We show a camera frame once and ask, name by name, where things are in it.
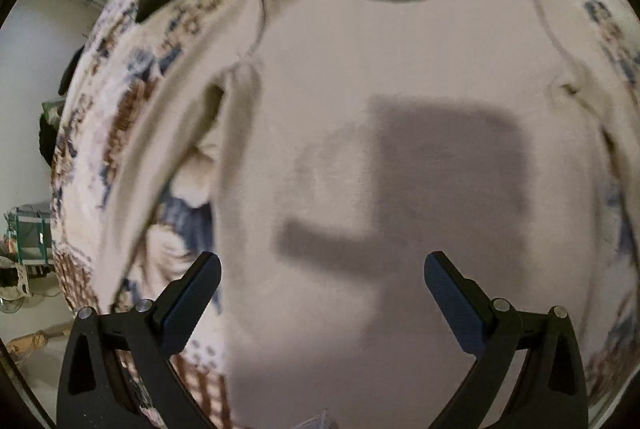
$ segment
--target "bedding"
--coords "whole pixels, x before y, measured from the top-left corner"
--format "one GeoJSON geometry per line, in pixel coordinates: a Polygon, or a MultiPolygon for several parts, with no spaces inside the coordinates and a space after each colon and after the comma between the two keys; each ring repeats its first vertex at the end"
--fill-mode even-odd
{"type": "MultiPolygon", "coordinates": [[[[152,113],[149,103],[163,85],[176,84],[172,67],[210,41],[221,9],[235,0],[176,0],[141,25],[136,0],[111,0],[84,48],[68,93],[58,135],[52,186],[54,262],[61,289],[74,309],[103,308],[94,290],[94,269],[104,232],[104,210],[118,172],[128,157],[136,125],[152,113]]],[[[637,110],[640,74],[638,22],[625,0],[574,0],[592,25],[628,100],[637,110]]],[[[212,109],[223,99],[210,96],[212,109]]],[[[212,203],[219,162],[220,131],[214,125],[186,142],[181,163],[166,178],[142,240],[126,275],[117,284],[116,308],[129,309],[140,298],[156,298],[180,277],[203,250],[215,251],[212,203]]],[[[590,394],[591,418],[608,407],[640,359],[638,336],[638,260],[622,168],[611,164],[600,186],[606,188],[609,223],[603,231],[601,273],[590,290],[588,315],[578,336],[590,394]]],[[[225,338],[220,292],[181,355],[172,359],[178,376],[219,427],[233,425],[223,373],[225,338]]],[[[139,400],[153,408],[123,355],[139,400]]]]}

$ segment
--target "floral patterned fabric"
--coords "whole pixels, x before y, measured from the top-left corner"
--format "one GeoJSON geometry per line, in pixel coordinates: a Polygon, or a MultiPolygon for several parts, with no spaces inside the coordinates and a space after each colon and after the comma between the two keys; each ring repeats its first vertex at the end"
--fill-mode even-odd
{"type": "MultiPolygon", "coordinates": [[[[607,3],[576,0],[594,25],[603,50],[636,100],[640,50],[633,48],[607,3]]],[[[111,0],[89,37],[69,91],[52,172],[54,262],[61,287],[73,309],[97,308],[92,292],[92,255],[99,252],[102,214],[118,174],[132,130],[147,112],[156,89],[171,81],[172,66],[196,48],[203,31],[226,0],[176,0],[144,24],[136,24],[136,0],[111,0]]],[[[166,183],[143,241],[122,283],[118,308],[126,310],[143,297],[156,298],[181,277],[203,250],[214,250],[210,176],[215,160],[193,148],[166,183]]],[[[592,405],[620,388],[630,362],[640,359],[638,334],[638,260],[632,229],[625,216],[620,186],[612,174],[610,207],[620,219],[617,257],[607,262],[617,309],[606,316],[606,338],[585,361],[592,405]],[[628,276],[619,286],[619,276],[628,276]]],[[[211,309],[222,318],[220,295],[211,309]]],[[[178,375],[218,427],[232,426],[226,401],[223,337],[195,334],[183,354],[174,357],[178,375]]],[[[123,356],[141,404],[150,414],[134,365],[123,356]]]]}

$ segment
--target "black plastic bracket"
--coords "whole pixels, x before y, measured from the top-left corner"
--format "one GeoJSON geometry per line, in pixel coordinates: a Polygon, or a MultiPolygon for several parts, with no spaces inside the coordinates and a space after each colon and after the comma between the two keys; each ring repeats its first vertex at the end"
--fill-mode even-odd
{"type": "Polygon", "coordinates": [[[584,371],[568,313],[517,311],[462,277],[443,252],[428,255],[424,280],[463,351],[476,363],[430,429],[477,429],[515,352],[527,357],[500,420],[491,429],[586,429],[584,371]]]}
{"type": "Polygon", "coordinates": [[[62,429],[151,429],[122,373],[116,351],[130,351],[136,369],[167,427],[215,429],[180,384],[169,356],[184,349],[220,284],[215,254],[203,252],[187,273],[153,303],[127,313],[78,313],[67,345],[58,390],[62,429]]]}

